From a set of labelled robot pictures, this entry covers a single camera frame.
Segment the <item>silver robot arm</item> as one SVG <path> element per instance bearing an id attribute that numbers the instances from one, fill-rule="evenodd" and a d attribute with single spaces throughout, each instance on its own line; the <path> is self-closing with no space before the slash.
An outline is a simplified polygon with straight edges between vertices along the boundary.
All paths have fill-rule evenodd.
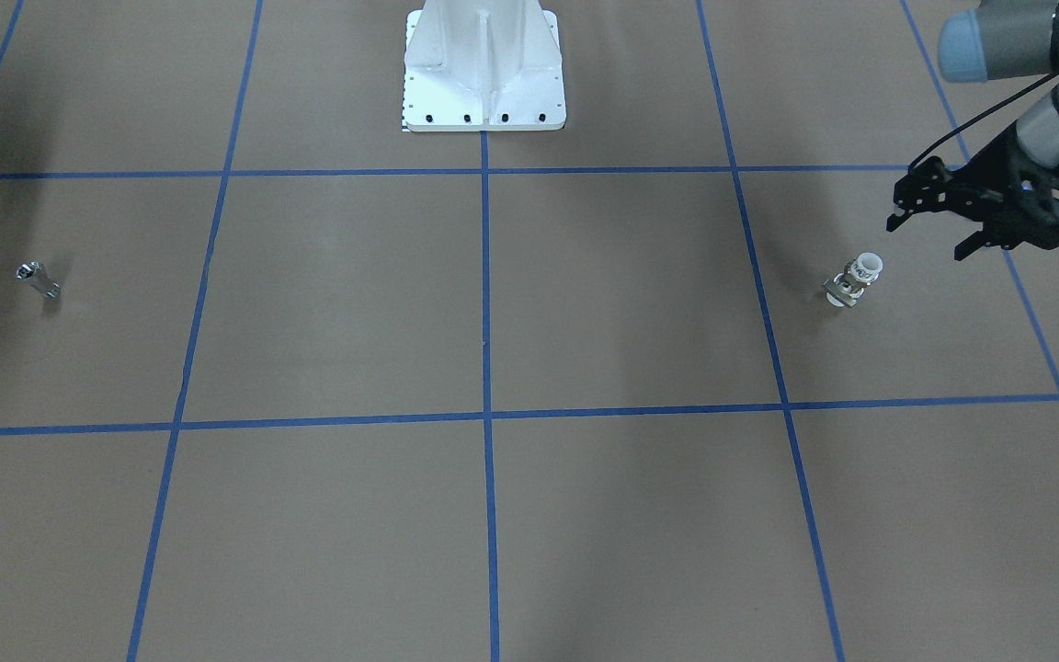
<path id="1" fill-rule="evenodd" d="M 980 248 L 1059 247 L 1059 1 L 983 1 L 950 17 L 939 34 L 945 80 L 1052 80 L 1051 92 L 959 168 L 926 148 L 894 185 L 898 230 L 912 215 L 950 212 L 979 223 L 954 248 L 966 260 Z"/>

